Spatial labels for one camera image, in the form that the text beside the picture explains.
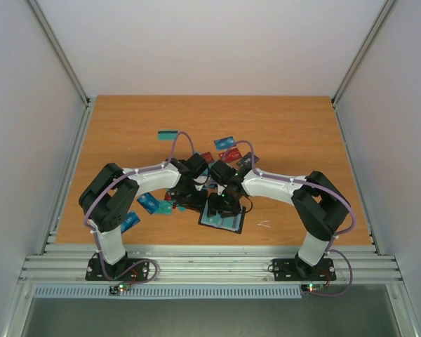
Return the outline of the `teal VIP card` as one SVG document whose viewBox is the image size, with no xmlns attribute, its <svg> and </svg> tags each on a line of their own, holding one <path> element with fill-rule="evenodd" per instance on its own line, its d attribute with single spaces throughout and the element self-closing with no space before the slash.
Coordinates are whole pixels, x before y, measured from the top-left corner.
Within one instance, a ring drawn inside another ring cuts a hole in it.
<svg viewBox="0 0 421 337">
<path fill-rule="evenodd" d="M 221 217 L 219 214 L 208 217 L 204 213 L 199 221 L 202 225 L 208 225 L 211 227 L 222 228 L 230 231 L 237 231 L 239 228 L 239 216 Z"/>
</svg>

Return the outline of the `black leather card holder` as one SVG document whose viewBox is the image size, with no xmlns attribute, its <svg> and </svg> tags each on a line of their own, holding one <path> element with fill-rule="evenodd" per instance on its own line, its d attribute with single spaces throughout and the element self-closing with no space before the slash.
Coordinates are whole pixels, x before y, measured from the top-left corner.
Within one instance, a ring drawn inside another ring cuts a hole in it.
<svg viewBox="0 0 421 337">
<path fill-rule="evenodd" d="M 200 215 L 198 224 L 219 230 L 226 230 L 235 234 L 241 234 L 243 230 L 246 207 L 243 207 L 241 209 L 241 213 L 236 216 L 225 218 L 222 218 L 220 215 L 208 217 L 206 211 L 207 209 L 205 209 L 205 212 Z"/>
</svg>

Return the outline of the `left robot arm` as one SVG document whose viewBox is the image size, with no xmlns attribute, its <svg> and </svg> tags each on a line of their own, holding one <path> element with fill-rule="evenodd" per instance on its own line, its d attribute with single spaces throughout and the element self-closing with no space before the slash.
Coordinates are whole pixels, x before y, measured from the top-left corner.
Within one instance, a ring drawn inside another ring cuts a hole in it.
<svg viewBox="0 0 421 337">
<path fill-rule="evenodd" d="M 98 249 L 102 271 L 121 279 L 127 271 L 128 254 L 123 247 L 120 225 L 135 199 L 157 190 L 170 190 L 172 200 L 186 209 L 201 212 L 206 190 L 198 190 L 198 177 L 208 168 L 200 154 L 189 159 L 171 158 L 154 166 L 123 169 L 106 164 L 79 197 L 83 223 Z"/>
</svg>

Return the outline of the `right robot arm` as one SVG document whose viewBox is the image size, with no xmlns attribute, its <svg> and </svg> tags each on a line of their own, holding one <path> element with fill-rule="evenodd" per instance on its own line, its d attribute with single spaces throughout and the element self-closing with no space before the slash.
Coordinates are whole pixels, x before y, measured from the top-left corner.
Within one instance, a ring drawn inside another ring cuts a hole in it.
<svg viewBox="0 0 421 337">
<path fill-rule="evenodd" d="M 320 260 L 352 211 L 349 202 L 319 171 L 308 176 L 284 176 L 246 166 L 236 170 L 220 160 L 210 169 L 210 176 L 223 190 L 208 196 L 209 216 L 238 215 L 243 197 L 264 197 L 295 207 L 307 231 L 295 256 L 295 269 L 307 279 L 319 272 Z"/>
</svg>

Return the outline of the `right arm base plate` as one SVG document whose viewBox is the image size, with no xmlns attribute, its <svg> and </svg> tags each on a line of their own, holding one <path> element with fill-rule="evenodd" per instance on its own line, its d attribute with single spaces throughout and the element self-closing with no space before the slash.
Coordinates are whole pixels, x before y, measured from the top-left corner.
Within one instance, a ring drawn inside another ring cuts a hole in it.
<svg viewBox="0 0 421 337">
<path fill-rule="evenodd" d="M 337 279 L 333 261 L 329 258 L 322 258 L 313 267 L 294 258 L 276 258 L 267 269 L 276 282 L 322 282 Z"/>
</svg>

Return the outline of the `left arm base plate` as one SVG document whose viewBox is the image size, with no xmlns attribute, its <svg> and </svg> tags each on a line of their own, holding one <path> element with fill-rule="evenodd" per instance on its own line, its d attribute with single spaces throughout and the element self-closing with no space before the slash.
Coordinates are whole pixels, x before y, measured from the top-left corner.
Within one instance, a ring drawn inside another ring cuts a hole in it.
<svg viewBox="0 0 421 337">
<path fill-rule="evenodd" d="M 146 281 L 150 271 L 149 262 L 143 259 L 128 258 L 116 265 L 105 263 L 106 277 L 99 258 L 89 260 L 86 268 L 86 281 Z"/>
</svg>

